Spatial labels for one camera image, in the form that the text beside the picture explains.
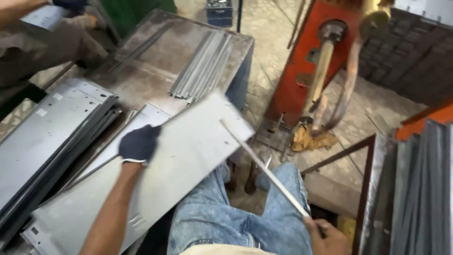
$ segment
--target jeans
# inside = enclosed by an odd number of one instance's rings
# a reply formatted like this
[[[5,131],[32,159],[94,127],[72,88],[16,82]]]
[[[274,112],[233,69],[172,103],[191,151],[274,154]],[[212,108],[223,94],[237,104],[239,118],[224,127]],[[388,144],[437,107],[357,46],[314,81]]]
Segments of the jeans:
[[[272,172],[310,212],[297,168],[286,162]],[[301,214],[264,173],[256,179],[256,185],[269,192],[262,216],[230,206],[224,186],[229,179],[230,170],[223,163],[180,201],[170,229],[168,255],[198,244],[256,247],[279,255],[312,254]]]

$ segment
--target hand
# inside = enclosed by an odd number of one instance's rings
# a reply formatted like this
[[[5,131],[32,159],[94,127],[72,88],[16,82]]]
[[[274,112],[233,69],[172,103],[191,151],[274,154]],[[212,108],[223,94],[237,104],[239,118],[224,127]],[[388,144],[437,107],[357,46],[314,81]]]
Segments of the hand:
[[[83,8],[88,5],[88,0],[48,0],[49,4],[60,6],[75,12],[83,11]]]
[[[346,236],[326,220],[312,220],[304,217],[305,226],[310,234],[313,255],[350,255],[351,248]]]
[[[123,162],[149,163],[157,147],[160,126],[146,125],[127,133],[120,142],[118,154]]]

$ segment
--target blue crate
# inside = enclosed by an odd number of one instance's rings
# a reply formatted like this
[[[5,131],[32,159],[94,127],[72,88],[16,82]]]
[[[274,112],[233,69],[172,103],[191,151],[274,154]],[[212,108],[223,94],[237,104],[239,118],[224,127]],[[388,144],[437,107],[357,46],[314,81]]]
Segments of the blue crate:
[[[206,16],[210,19],[232,19],[233,18],[233,0],[226,0],[226,7],[212,7],[206,3]]]
[[[207,23],[216,27],[231,27],[233,26],[233,18],[230,19],[208,19]]]

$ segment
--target tan cloth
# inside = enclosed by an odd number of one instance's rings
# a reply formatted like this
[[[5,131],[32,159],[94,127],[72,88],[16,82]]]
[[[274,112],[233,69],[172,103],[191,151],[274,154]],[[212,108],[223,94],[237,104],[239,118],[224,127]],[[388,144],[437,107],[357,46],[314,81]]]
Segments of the tan cloth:
[[[324,133],[315,138],[310,136],[311,125],[302,125],[294,134],[293,151],[313,151],[318,148],[330,149],[338,142],[338,139],[331,132]]]
[[[28,76],[69,61],[94,65],[107,57],[85,28],[94,28],[88,16],[64,19],[53,32],[22,21],[0,31],[0,106],[26,86],[21,80]]]
[[[238,245],[194,245],[180,255],[276,255],[258,248]]]

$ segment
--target green panel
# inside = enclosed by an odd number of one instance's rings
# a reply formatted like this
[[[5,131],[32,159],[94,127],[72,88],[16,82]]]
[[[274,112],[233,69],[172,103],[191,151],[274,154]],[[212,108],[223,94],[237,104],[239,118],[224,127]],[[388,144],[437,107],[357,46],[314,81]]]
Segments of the green panel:
[[[156,8],[176,14],[174,0],[101,0],[101,2],[122,37]]]

